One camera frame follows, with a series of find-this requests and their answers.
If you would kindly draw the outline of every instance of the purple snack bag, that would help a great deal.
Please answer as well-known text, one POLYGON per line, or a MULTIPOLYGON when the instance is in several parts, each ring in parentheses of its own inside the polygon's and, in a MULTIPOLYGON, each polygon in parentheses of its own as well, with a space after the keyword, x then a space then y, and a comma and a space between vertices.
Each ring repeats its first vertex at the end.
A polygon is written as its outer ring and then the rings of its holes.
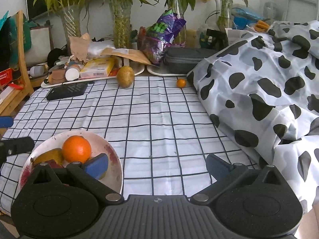
POLYGON ((165 48, 172 44, 185 24, 184 19, 177 18, 176 13, 168 10, 146 31, 141 50, 154 65, 160 64, 165 48))

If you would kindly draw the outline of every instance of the cow print fabric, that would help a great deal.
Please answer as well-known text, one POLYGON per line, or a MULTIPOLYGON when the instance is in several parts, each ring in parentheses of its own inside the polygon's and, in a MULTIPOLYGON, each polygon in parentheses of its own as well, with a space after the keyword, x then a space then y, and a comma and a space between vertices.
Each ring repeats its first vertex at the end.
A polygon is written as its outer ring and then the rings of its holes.
POLYGON ((275 165, 310 211, 319 201, 319 22, 240 36, 188 79, 214 125, 275 165))

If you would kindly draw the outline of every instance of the small orange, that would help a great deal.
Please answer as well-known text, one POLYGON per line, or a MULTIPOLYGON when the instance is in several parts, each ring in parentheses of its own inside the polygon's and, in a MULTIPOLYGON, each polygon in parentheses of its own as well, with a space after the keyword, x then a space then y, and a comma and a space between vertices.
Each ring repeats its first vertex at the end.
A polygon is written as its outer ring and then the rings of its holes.
POLYGON ((79 161, 85 163, 91 157, 92 149, 89 141, 82 136, 71 136, 63 143, 64 159, 71 163, 79 161))
POLYGON ((186 85, 185 79, 177 79, 176 85, 178 88, 184 88, 186 85))

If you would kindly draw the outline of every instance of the dark gray zippered case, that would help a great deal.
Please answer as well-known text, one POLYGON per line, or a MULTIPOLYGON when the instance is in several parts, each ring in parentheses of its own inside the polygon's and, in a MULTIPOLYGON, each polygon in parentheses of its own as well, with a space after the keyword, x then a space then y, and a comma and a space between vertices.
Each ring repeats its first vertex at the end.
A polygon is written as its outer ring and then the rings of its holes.
POLYGON ((206 48, 170 47, 164 55, 163 64, 170 73, 187 74, 200 61, 217 53, 206 48))

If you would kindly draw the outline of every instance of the ribbed gray surface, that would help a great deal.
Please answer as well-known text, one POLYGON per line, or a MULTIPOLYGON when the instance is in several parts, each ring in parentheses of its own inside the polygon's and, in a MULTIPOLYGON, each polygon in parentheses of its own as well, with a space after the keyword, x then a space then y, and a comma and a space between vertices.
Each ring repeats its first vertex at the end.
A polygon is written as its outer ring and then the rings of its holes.
POLYGON ((72 239, 248 238, 224 228, 208 207, 193 205, 185 196, 131 195, 124 204, 107 207, 99 221, 72 239))

